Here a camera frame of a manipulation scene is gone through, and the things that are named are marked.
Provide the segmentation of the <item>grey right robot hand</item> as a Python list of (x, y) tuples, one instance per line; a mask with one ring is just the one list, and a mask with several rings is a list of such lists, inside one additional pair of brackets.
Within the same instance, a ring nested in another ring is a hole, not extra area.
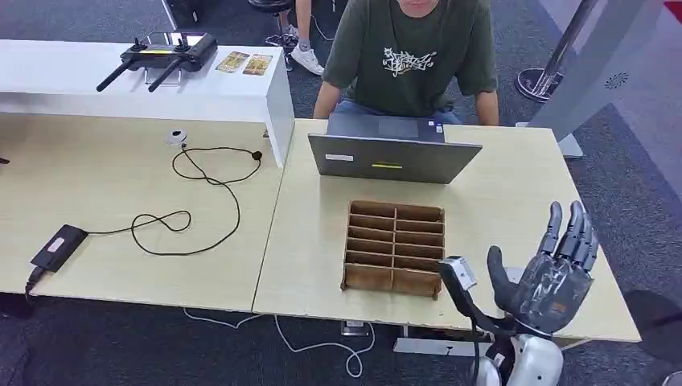
[(599, 249), (597, 234), (580, 201), (570, 205), (563, 236), (559, 235), (561, 221), (561, 205), (554, 201), (546, 232), (517, 283), (508, 278), (501, 249), (492, 245), (487, 253), (497, 307), (545, 335), (563, 329), (575, 317), (594, 281), (590, 272)]

